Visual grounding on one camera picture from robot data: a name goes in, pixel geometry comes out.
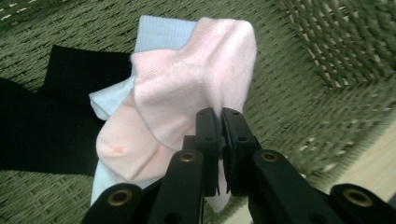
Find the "brass screw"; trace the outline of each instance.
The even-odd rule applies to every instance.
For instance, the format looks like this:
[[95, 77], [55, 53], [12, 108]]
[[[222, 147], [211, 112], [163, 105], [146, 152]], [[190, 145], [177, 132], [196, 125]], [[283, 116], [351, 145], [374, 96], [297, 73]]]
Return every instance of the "brass screw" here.
[[182, 153], [179, 158], [181, 161], [189, 162], [189, 161], [195, 161], [197, 157], [192, 152], [185, 152]]
[[373, 205], [373, 200], [363, 191], [358, 189], [344, 189], [344, 197], [347, 198], [348, 201], [361, 206], [361, 207], [369, 207]]
[[277, 161], [277, 155], [270, 153], [270, 152], [264, 152], [262, 153], [262, 159], [264, 161], [270, 161], [270, 162], [276, 162]]
[[114, 191], [107, 198], [107, 202], [112, 206], [121, 206], [132, 199], [132, 192], [129, 189], [119, 189]]

